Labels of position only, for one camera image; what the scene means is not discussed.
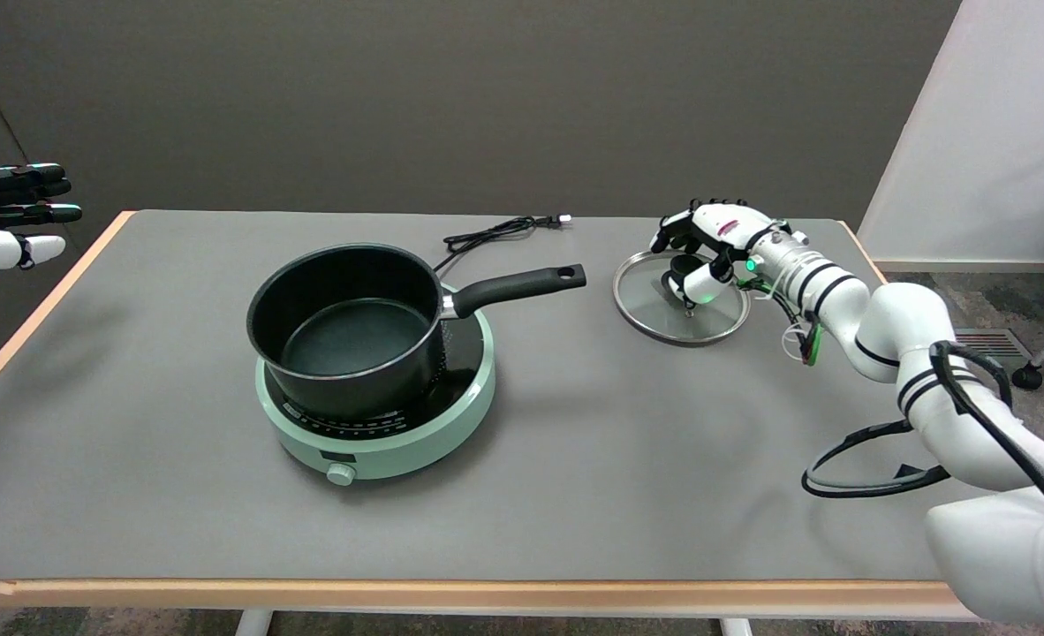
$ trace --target lid rim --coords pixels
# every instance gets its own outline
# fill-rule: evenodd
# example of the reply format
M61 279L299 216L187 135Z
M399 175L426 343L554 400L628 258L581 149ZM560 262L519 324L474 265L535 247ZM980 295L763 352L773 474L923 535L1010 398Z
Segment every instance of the lid rim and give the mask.
M729 327L729 329L723 330L722 333L715 334L712 336L681 337L663 333L663 331L660 331L659 329L655 329L655 327L650 327L644 324L642 321L640 321L638 317L632 314L632 311L627 308L627 306L623 305L623 301L622 299L620 299L620 281L622 281L624 274L627 274L633 268L633 266L639 265L641 262L655 261L656 259L660 258L670 258L672 256L677 256L680 254L684 254L683 251L665 250L660 254L652 254L650 251L642 251L642 253L634 254L631 257L628 257L624 262L622 262L622 264L620 264L620 266L616 268L616 273L612 275L612 300L616 302L617 310L620 312L620 315L623 316L624 321L631 323L631 325L635 327L636 330L640 331L640 333L646 334L651 338L656 338L660 341L666 341L667 344L680 344L680 346L688 346L688 347L707 346L708 344L713 344L722 340L728 336L731 336L731 334L735 333L735 331L737 331L738 329L741 329L741 326L743 326L743 324L745 323L745 319L749 317L749 309L751 309L751 301L749 300L749 293L743 292L742 289L738 289L736 285L732 285L731 289L733 290L733 292L737 295L737 300L739 301L739 305L741 307L741 311L739 312L739 315L737 315L737 321L735 321L735 324ZM705 257L703 257L703 255L695 255L695 256L704 258L705 260Z

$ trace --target carpet floor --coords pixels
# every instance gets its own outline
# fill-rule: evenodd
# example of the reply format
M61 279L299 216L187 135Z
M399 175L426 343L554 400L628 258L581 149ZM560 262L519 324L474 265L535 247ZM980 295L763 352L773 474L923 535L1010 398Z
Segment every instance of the carpet floor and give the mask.
M1031 352L1044 346L1044 275L894 274L892 281L936 290L958 327L1011 329ZM1044 439L1044 385L1015 393L1015 411ZM108 608L0 610L0 636L219 636L235 633L238 611ZM755 636L1044 636L1036 626L991 623L755 620ZM271 636L717 635L708 619L514 618L513 616L388 616L276 612Z

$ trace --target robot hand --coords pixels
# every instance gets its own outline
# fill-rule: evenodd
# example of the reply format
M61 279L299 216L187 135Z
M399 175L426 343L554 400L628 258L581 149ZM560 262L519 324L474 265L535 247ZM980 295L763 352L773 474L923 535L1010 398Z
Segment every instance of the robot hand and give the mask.
M764 216L761 217L764 220L761 220L760 214L756 216L750 214L756 213L756 210L751 209L741 198L736 202L711 198L707 204L698 198L692 198L688 209L661 218L660 229L651 239L651 253L660 254L670 246L671 250L683 250L684 254L671 259L671 266L664 272L660 282L663 283L664 289L671 289L671 293L683 301L688 311L695 306L707 305L719 297L735 278L733 262L744 261L748 254L744 242L741 244L731 242L732 234L736 233L741 221L720 227L708 226L704 206L735 210L745 217L749 221L745 222L748 227L752 227L755 222L761 228L780 227ZM715 258L710 262L694 256L704 245L715 253Z
M70 222L82 217L76 205L53 204L69 192L71 182L58 164L39 163L0 168L0 269L30 269L63 254L66 240L52 234L14 234L9 228Z

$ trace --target cooktop knob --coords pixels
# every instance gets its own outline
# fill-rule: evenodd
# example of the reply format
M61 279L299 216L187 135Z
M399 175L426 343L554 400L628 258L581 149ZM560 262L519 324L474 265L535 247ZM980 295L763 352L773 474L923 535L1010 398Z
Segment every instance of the cooktop knob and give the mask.
M336 486L349 486L353 484L353 478L356 476L356 468L348 467L346 464L330 464L330 467L325 471L325 478Z

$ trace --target pot handle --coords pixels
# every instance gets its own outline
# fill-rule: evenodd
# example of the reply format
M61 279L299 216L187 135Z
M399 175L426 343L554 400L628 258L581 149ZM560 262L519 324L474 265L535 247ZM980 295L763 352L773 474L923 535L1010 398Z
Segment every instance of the pot handle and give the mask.
M488 278L445 296L445 309L441 317L445 321L466 319L474 310L493 303L518 301L583 286L586 286L586 269L579 262L575 265L547 266L545 269L511 274L509 277Z

